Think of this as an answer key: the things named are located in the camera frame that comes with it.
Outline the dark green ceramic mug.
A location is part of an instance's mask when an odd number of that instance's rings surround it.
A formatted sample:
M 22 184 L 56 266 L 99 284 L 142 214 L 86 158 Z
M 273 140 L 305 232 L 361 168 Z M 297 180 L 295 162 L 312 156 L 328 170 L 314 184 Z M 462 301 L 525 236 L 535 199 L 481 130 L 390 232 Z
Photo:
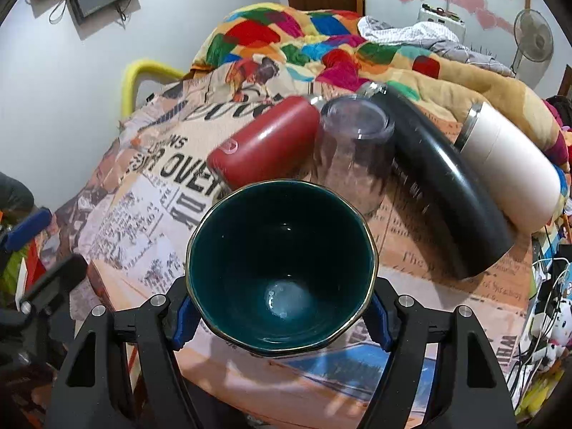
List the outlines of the dark green ceramic mug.
M 378 252 L 335 192 L 265 181 L 217 202 L 187 245 L 186 284 L 212 333 L 261 356 L 328 346 L 369 306 Z

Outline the clear glass cup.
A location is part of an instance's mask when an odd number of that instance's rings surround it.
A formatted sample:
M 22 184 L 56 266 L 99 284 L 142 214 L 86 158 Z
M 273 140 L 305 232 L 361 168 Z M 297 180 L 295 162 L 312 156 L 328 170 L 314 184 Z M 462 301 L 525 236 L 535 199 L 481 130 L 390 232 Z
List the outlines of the clear glass cup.
M 394 150 L 395 122 L 388 112 L 364 96 L 334 98 L 321 109 L 311 181 L 369 217 L 381 205 Z

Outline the black thermos bottle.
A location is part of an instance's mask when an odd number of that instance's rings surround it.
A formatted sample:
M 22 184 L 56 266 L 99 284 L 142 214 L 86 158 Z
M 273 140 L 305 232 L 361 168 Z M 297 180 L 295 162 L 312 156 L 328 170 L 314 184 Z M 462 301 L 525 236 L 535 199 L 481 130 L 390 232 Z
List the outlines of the black thermos bottle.
M 358 94 L 393 119 L 395 173 L 422 208 L 456 277 L 472 278 L 495 265 L 515 235 L 449 138 L 392 86 L 367 82 Z

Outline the newspaper print bed sheet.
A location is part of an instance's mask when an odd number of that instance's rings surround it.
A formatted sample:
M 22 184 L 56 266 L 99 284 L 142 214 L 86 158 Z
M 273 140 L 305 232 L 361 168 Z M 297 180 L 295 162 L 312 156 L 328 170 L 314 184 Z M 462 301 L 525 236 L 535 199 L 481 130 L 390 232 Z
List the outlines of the newspaper print bed sheet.
M 158 428 L 207 427 L 200 388 L 277 428 L 513 428 L 495 346 L 510 316 L 478 297 L 530 258 L 472 170 L 420 124 L 424 197 L 392 182 L 379 218 L 298 180 L 223 196 L 204 160 L 241 128 L 224 71 L 186 82 L 179 119 L 136 132 L 84 256 L 108 290 L 53 388 L 49 428 L 137 428 L 125 347 Z

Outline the white thermos tumbler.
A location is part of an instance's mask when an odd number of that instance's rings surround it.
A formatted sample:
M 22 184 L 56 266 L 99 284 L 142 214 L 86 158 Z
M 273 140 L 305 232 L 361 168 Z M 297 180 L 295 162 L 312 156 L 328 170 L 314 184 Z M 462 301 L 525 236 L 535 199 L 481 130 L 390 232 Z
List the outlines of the white thermos tumbler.
M 519 231 L 531 235 L 550 223 L 566 181 L 505 116 L 487 103 L 473 104 L 455 146 Z

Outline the red thermos bottle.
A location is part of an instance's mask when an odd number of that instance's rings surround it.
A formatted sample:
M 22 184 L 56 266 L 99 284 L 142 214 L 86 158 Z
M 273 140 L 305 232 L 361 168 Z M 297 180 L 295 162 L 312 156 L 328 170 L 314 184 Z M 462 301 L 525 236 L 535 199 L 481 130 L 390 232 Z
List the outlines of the red thermos bottle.
M 291 96 L 265 110 L 207 156 L 207 167 L 234 191 L 287 177 L 313 150 L 324 99 Z

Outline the grey blanket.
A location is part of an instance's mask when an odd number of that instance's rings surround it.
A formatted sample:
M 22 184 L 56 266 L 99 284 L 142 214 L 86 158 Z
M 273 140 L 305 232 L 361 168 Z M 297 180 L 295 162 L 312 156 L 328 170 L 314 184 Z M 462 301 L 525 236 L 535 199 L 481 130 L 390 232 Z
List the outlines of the grey blanket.
M 493 56 L 474 51 L 458 42 L 422 39 L 417 42 L 417 45 L 448 60 L 473 65 L 507 78 L 515 76 L 509 67 L 497 61 Z

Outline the colourful patchwork quilt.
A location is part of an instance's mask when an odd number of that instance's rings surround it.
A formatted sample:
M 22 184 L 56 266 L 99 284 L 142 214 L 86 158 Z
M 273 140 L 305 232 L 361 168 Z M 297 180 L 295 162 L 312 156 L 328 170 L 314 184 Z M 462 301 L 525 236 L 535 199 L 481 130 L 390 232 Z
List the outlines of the colourful patchwork quilt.
M 358 14 L 303 12 L 276 3 L 237 9 L 201 46 L 190 72 L 268 57 L 300 82 L 355 92 L 384 82 L 425 112 L 462 123 L 474 103 L 487 103 L 519 128 L 557 167 L 571 170 L 571 134 L 557 112 L 517 79 L 447 59 L 415 45 L 382 45 L 358 30 Z

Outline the white patterned cloth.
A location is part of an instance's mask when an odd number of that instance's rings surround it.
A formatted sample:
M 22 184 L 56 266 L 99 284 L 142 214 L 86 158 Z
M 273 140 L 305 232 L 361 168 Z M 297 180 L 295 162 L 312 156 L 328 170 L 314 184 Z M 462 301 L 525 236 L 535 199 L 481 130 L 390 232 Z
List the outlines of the white patterned cloth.
M 358 21 L 360 35 L 380 45 L 434 45 L 439 42 L 459 44 L 459 37 L 438 22 L 421 21 L 402 28 L 389 27 L 371 16 L 364 16 Z

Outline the small white cabinet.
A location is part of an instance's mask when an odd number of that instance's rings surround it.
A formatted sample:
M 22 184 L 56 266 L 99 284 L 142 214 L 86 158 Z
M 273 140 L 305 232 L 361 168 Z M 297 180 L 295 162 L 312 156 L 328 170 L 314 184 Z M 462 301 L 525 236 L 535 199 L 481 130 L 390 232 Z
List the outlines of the small white cabinet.
M 429 21 L 440 23 L 453 32 L 463 42 L 466 33 L 464 21 L 455 13 L 448 12 L 440 7 L 433 8 L 424 3 L 419 9 L 417 21 Z

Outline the standing electric fan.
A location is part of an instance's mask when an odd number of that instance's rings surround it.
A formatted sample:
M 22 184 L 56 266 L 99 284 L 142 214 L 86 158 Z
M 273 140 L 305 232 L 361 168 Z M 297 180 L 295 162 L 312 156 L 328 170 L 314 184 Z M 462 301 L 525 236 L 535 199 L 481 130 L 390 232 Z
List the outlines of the standing electric fan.
M 554 37 L 547 20 L 534 9 L 521 10 L 514 21 L 513 35 L 517 46 L 511 70 L 516 75 L 522 60 L 543 63 L 554 51 Z

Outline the yellow padded bed rail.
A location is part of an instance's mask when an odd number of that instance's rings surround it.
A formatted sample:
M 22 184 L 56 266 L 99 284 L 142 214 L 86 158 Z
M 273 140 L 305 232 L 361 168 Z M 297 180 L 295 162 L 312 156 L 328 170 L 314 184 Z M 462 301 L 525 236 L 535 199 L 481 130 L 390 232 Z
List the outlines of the yellow padded bed rail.
M 169 84 L 179 82 L 185 73 L 165 63 L 139 59 L 127 65 L 120 86 L 120 119 L 125 120 L 136 109 L 140 87 L 146 83 Z

